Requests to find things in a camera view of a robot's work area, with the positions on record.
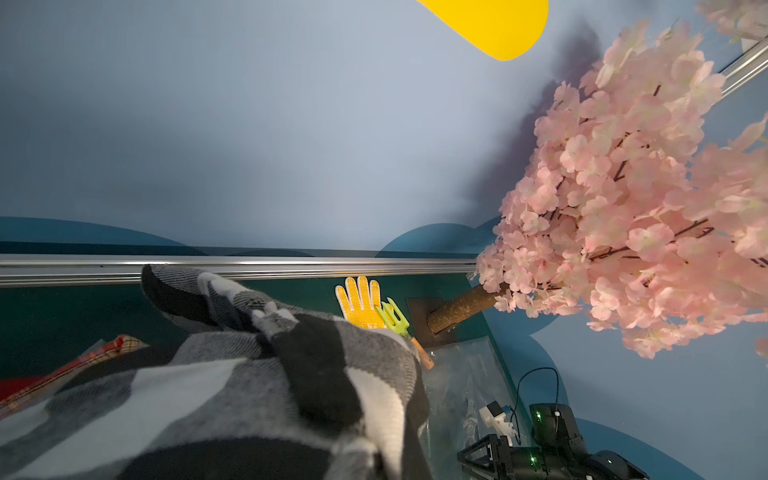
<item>tree trunk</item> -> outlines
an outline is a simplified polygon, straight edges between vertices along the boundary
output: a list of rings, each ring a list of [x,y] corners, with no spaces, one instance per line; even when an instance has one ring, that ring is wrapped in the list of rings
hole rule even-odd
[[[508,288],[502,285],[501,291]],[[463,322],[470,316],[491,308],[496,303],[496,297],[500,293],[488,293],[482,285],[477,285],[469,291],[462,293],[453,300],[443,303],[440,308],[427,316],[427,326],[432,333],[439,333],[451,325]]]

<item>white component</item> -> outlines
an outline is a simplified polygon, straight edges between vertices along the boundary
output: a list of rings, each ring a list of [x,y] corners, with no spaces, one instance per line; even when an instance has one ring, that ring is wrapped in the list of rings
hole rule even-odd
[[[507,422],[507,414],[502,412],[494,417],[491,415],[491,411],[488,410],[487,406],[479,409],[479,412],[480,418],[482,419],[482,422],[485,423],[485,426],[493,428],[496,433],[498,433],[498,436],[507,437],[507,443],[509,446],[512,446],[512,437],[515,436],[515,429],[512,428],[510,422]]]

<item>black cable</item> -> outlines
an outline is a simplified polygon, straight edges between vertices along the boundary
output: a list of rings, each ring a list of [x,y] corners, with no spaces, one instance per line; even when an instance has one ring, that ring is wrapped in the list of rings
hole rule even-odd
[[[537,369],[533,369],[533,370],[527,371],[525,373],[525,375],[520,377],[520,379],[518,380],[518,385],[515,388],[515,393],[516,393],[515,394],[515,407],[512,409],[512,413],[509,416],[510,421],[512,420],[512,417],[515,418],[515,427],[516,427],[516,429],[515,429],[515,440],[517,441],[518,445],[520,445],[520,435],[518,434],[518,432],[520,432],[520,427],[519,427],[519,424],[518,424],[517,410],[518,410],[518,405],[520,405],[520,383],[523,381],[523,379],[525,377],[528,376],[528,374],[533,373],[533,372],[537,372],[538,370],[551,370],[552,372],[554,372],[554,375],[557,378],[558,384],[557,384],[557,387],[556,387],[556,389],[554,391],[554,410],[555,410],[555,412],[558,411],[558,404],[559,404],[558,400],[560,399],[560,374],[558,373],[558,371],[556,369],[553,369],[550,366],[540,366]],[[555,438],[558,437],[558,426],[559,425],[560,425],[560,419],[559,419],[559,417],[557,415],[555,415],[555,424],[554,424],[554,437]]]

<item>wooden handle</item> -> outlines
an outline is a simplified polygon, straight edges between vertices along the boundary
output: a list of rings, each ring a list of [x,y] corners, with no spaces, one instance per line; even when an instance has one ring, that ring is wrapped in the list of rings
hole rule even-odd
[[[426,368],[427,370],[430,370],[433,366],[435,366],[435,363],[432,361],[432,358],[422,348],[422,344],[419,343],[419,341],[416,338],[411,338],[411,342],[416,346],[416,349],[419,351],[419,358],[422,360],[422,365],[424,366],[424,368]]]

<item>red plaid cloth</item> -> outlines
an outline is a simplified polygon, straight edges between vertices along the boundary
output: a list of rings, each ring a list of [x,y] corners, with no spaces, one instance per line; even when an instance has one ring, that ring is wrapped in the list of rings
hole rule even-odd
[[[69,379],[89,366],[96,365],[97,363],[104,362],[124,353],[133,352],[144,346],[146,346],[145,343],[130,335],[119,335],[111,342],[105,343],[96,350],[79,356],[77,359],[72,360],[70,363],[62,366],[50,375],[46,375],[30,386],[26,386],[16,393],[0,400],[0,419],[18,412],[19,410],[23,410],[36,400],[43,399],[44,397],[53,394],[59,386],[64,385]]]

